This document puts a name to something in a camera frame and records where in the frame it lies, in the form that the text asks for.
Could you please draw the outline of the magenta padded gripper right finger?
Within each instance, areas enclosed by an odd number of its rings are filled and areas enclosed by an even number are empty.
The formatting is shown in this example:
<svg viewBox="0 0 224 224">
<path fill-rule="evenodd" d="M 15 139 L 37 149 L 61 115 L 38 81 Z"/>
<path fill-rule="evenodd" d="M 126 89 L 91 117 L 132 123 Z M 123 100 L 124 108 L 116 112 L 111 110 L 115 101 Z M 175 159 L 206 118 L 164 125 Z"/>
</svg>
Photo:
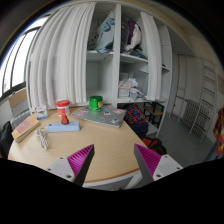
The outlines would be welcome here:
<svg viewBox="0 0 224 224">
<path fill-rule="evenodd" d="M 182 166 L 171 156 L 167 154 L 159 155 L 139 144 L 134 145 L 134 155 L 140 168 L 143 181 L 146 184 L 160 180 L 182 169 Z"/>
</svg>

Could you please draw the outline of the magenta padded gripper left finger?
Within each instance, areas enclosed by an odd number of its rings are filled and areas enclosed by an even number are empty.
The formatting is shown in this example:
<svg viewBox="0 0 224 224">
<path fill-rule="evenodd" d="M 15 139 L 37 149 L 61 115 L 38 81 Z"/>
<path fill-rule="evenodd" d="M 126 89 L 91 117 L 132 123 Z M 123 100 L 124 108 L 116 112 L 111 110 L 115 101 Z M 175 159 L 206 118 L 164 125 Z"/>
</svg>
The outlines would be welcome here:
<svg viewBox="0 0 224 224">
<path fill-rule="evenodd" d="M 91 144 L 68 157 L 60 156 L 46 170 L 78 186 L 82 186 L 95 154 Z"/>
</svg>

